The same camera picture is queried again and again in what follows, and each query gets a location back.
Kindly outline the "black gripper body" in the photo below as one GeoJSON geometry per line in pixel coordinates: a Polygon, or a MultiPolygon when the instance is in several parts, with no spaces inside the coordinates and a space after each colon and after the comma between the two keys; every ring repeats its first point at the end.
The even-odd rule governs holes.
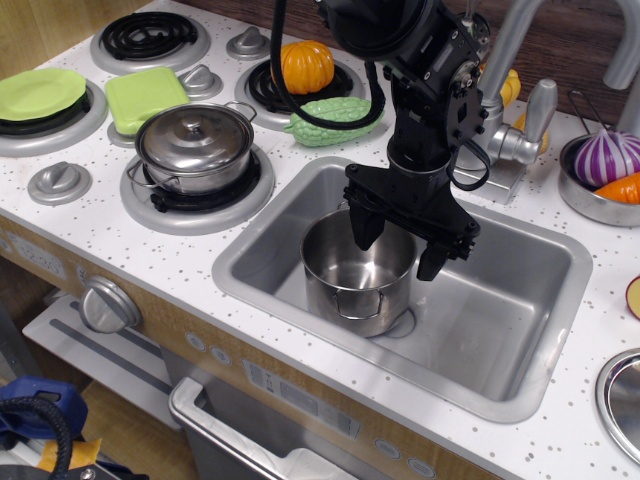
{"type": "Polygon", "coordinates": [[[382,214],[387,221],[425,240],[450,248],[449,259],[467,259],[479,223],[455,200],[447,167],[419,172],[392,162],[387,168],[350,164],[344,198],[382,214]]]}

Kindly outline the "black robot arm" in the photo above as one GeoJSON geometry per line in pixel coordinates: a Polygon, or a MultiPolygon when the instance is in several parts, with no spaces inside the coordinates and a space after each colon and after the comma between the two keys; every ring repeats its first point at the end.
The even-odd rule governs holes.
{"type": "Polygon", "coordinates": [[[395,111],[386,168],[351,164],[344,197],[356,245],[367,250],[391,222],[425,240],[417,277],[431,281],[468,258],[478,222],[454,199],[458,152],[488,116],[482,107],[481,41],[440,1],[325,1],[321,12],[342,49],[381,68],[395,111]]]}

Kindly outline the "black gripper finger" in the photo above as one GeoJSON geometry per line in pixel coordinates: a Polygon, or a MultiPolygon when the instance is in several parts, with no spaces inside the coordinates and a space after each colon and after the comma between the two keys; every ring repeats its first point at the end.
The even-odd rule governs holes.
{"type": "Polygon", "coordinates": [[[367,251],[384,231],[382,214],[365,208],[355,200],[349,201],[349,217],[355,244],[367,251]]]}
{"type": "Polygon", "coordinates": [[[417,268],[417,279],[432,281],[449,259],[450,248],[441,243],[427,243],[417,268]]]}

